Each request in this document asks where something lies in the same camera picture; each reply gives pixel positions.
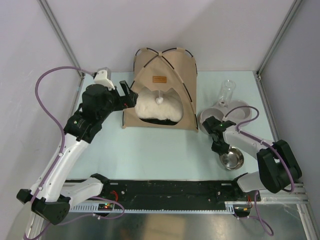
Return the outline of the black tent pole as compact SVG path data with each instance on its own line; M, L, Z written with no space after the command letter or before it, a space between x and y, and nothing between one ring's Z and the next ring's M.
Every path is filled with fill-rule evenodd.
M196 116L198 69L184 48L139 49L133 61L136 106L122 114L122 127L154 127L198 131Z
M160 60L165 66L177 71L179 74L186 71L198 74L196 59L189 50L181 47L172 47L159 51L145 47L140 48L134 56L134 76L137 76L143 68L157 60Z

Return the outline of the aluminium frame post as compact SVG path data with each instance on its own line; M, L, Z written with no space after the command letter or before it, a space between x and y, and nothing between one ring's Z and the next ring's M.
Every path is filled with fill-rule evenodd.
M289 30L294 18L298 14L300 8L302 7L304 0L294 0L290 6L287 14L285 15L279 29L277 30L275 37L273 38L269 48L267 49L266 54L264 55L259 67L256 70L256 76L260 80L262 73L265 70L267 64L271 60L272 56L275 54L278 46L280 45L282 39L284 38L286 32Z
M45 17L47 18L47 21L49 22L51 28L53 29L53 32L55 33L57 39L59 40L66 56L72 63L74 67L80 68L80 64L74 54L74 51L72 50L72 47L67 40L52 8L50 7L49 3L47 0L37 0L37 3L41 7Z

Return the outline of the clear plastic water bottle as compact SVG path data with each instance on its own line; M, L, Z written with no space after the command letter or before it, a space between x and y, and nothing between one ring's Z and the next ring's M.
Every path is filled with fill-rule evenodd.
M220 107L226 107L231 102L233 92L235 89L236 83L234 81L226 79L222 82L218 94L218 105Z

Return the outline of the white fluffy cushion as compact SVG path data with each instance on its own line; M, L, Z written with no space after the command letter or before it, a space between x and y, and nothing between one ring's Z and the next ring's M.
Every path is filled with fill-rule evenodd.
M158 97L163 97L162 104L156 103ZM179 122L183 117L184 108L180 96L173 88L163 92L151 91L144 87L138 94L135 113L140 119Z

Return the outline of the white pompom toy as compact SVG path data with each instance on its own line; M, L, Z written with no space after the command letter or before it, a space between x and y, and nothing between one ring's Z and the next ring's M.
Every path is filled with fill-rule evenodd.
M156 101L156 103L157 103L158 105L160 105L160 104L163 103L164 98L163 98L163 97L157 97L157 98L155 99L155 101Z

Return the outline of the grey double pet feeder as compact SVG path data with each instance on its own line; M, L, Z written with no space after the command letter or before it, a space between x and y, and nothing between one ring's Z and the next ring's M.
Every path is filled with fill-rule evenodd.
M227 106L220 106L218 103L212 107L204 109L201 113L198 114L198 126L199 129L205 134L209 135L208 132L203 127L203 122L209 117L215 117L219 121L222 121L224 116L231 110L241 107L248 106L245 101L242 100L232 100ZM227 117L227 120L238 124L244 121L252 119L252 110L248 107L237 108L233 110Z

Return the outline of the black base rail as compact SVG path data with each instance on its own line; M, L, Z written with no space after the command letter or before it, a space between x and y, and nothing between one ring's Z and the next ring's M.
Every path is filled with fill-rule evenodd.
M247 202L254 191L243 192L233 180L116 180L106 181L98 197L125 207L204 209L225 202Z

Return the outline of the left aluminium frame post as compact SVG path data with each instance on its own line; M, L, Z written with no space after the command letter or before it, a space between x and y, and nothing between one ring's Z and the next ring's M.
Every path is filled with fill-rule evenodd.
M37 3L41 7L45 17L47 18L47 21L49 22L51 28L53 29L53 32L55 33L57 39L59 40L66 56L72 63L74 67L80 68L80 64L74 54L74 51L72 50L72 47L67 40L52 8L50 7L49 3L47 0L37 0Z

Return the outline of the right aluminium frame post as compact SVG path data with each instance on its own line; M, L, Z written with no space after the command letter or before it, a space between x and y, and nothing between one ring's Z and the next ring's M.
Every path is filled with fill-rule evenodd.
M294 0L290 6L287 14L285 15L279 29L277 30L275 37L273 38L269 48L267 49L266 54L264 55L259 67L256 70L256 76L260 80L262 73L265 70L267 64L271 60L272 56L275 54L278 46L280 45L282 39L284 38L286 32L289 30L294 18L298 14L300 8L302 7L304 0Z

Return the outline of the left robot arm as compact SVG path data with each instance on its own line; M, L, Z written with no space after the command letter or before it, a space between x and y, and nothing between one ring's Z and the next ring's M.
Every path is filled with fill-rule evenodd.
M123 96L116 87L101 84L86 87L81 104L62 130L57 155L30 189L20 189L17 193L20 202L30 203L31 211L52 225L60 224L72 207L94 197L104 200L111 194L111 187L106 184L108 179L98 173L69 189L63 185L78 158L102 129L106 118L112 112L136 106L138 94L126 81L121 81L120 85Z

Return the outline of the beige pet tent fabric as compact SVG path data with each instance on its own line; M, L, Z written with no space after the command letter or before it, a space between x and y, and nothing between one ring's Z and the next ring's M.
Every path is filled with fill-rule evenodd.
M130 89L139 94L143 88L150 91L167 92L174 89L183 105L183 117L176 124L167 124L167 120L145 120L137 116L133 108L127 108L122 114L122 128L126 127L147 127L147 128L168 128L190 131L199 131L197 121L197 74L187 70L178 73L169 68L160 60L152 62L143 68L138 75L134 75Z

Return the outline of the stainless steel pet bowl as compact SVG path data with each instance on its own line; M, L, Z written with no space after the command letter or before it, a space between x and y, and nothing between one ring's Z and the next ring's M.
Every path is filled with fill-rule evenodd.
M230 146L227 153L221 154L219 160L227 170L238 170L245 162L243 153L234 146Z

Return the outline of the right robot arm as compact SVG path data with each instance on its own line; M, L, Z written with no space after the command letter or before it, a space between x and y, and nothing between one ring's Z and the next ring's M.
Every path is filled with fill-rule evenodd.
M295 181L302 177L302 170L290 145L284 140L269 141L245 132L230 121L220 121L214 116L202 123L212 138L211 150L220 156L232 147L244 151L257 160L258 171L235 178L231 187L232 197L243 200L251 191L268 190L293 192Z

